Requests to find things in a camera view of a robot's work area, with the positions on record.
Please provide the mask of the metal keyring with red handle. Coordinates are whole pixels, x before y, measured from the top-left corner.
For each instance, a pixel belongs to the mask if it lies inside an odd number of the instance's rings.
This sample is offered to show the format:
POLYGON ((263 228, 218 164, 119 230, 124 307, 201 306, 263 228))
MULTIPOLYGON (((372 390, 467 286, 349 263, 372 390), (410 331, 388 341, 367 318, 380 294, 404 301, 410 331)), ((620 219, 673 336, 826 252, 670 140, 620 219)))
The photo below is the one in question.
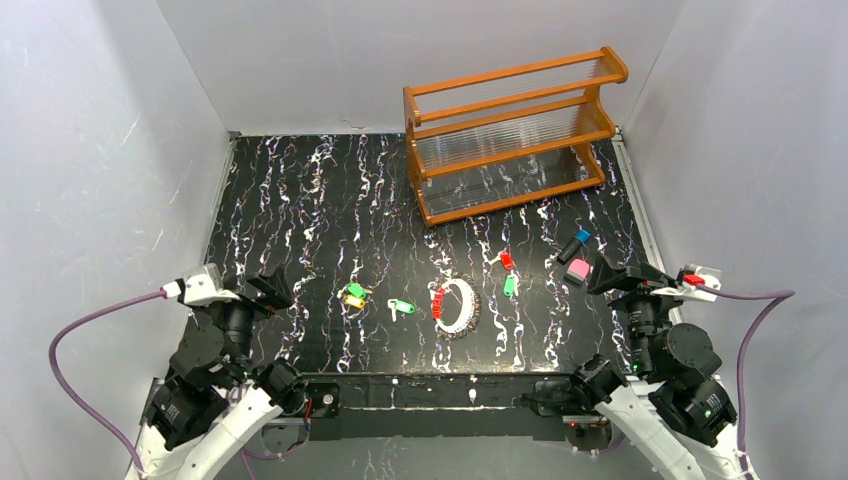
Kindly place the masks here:
POLYGON ((431 317, 436 334, 445 340, 462 339, 477 329, 481 296, 469 274, 438 281, 432 289, 431 317))

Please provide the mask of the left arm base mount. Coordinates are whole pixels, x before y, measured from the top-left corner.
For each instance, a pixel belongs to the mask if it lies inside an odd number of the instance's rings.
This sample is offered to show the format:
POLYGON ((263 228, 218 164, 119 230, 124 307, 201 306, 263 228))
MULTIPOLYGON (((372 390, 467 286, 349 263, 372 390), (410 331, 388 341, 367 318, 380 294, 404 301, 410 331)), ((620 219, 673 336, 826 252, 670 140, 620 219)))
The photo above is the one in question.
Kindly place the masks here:
POLYGON ((308 382, 296 385, 283 400, 283 417, 335 418, 340 412, 341 388, 337 383, 308 382))

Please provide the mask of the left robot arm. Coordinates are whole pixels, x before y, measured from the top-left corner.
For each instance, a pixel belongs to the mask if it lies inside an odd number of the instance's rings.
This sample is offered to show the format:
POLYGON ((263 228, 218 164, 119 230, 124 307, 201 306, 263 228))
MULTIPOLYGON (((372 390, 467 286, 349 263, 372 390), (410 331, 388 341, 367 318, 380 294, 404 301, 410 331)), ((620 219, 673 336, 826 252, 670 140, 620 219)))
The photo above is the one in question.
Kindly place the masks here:
POLYGON ((171 356, 171 373, 143 413, 127 478, 212 479, 271 420, 308 419, 308 382, 290 362, 251 365, 255 323, 294 303, 284 268, 244 280, 256 295, 224 280, 214 264, 162 287, 165 298, 207 316, 212 332, 197 343, 181 343, 171 356))

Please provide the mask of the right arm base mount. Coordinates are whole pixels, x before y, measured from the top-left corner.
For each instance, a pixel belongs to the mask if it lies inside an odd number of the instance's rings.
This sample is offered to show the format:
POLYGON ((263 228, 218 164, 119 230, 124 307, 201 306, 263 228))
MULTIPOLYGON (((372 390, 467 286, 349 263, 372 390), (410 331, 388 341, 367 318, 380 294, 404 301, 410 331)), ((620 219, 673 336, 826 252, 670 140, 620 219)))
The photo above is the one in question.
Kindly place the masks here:
POLYGON ((565 427, 565 440, 578 451, 601 451, 614 443, 613 427, 607 417, 560 393, 556 396, 524 393, 520 401, 540 417, 561 420, 565 427))

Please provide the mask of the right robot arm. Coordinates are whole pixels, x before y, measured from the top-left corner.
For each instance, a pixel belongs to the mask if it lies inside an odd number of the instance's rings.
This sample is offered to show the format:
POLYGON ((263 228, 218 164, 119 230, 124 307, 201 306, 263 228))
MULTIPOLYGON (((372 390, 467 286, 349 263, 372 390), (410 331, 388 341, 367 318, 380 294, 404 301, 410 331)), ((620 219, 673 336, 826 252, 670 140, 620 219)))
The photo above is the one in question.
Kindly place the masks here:
POLYGON ((687 264, 671 276, 649 263, 616 266, 596 256, 587 292, 620 292, 612 310, 627 317, 633 380, 596 354, 570 374, 585 411, 612 421, 665 479, 755 479, 739 444, 742 406, 716 377, 722 360, 706 330, 673 322, 686 301, 713 302, 718 269, 687 264))

